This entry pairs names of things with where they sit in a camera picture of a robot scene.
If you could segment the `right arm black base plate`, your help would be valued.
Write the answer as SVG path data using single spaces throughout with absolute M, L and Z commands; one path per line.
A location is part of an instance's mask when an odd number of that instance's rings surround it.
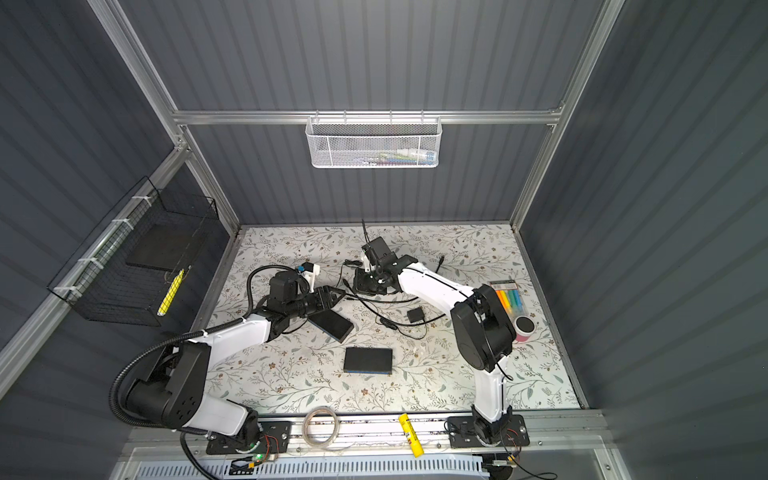
M 528 429 L 521 415 L 505 414 L 495 422 L 480 416 L 451 416 L 444 422 L 452 448 L 505 446 L 521 448 L 530 445 Z

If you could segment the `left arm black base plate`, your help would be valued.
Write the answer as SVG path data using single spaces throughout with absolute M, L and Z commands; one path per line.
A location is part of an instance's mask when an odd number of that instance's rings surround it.
M 208 441 L 208 455 L 277 455 L 287 451 L 292 423 L 254 421 L 235 436 L 213 434 Z

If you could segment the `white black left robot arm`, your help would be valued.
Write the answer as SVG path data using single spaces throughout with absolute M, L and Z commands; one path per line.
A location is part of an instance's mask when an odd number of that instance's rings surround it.
M 276 302 L 264 296 L 246 317 L 150 347 L 113 381 L 110 410 L 121 422 L 134 427 L 215 433 L 255 443 L 260 436 L 258 413 L 207 394 L 209 367 L 278 338 L 294 318 L 308 319 L 333 310 L 345 295 L 336 287 L 320 286 L 289 301 Z

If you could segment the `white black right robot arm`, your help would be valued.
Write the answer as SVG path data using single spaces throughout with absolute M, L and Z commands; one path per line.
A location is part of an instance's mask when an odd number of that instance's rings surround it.
M 451 319 L 459 353 L 474 369 L 475 423 L 479 428 L 500 429 L 511 415 L 506 363 L 517 334 L 494 288 L 459 284 L 405 257 L 387 268 L 359 268 L 356 276 L 367 293 L 393 290 L 411 295 Z

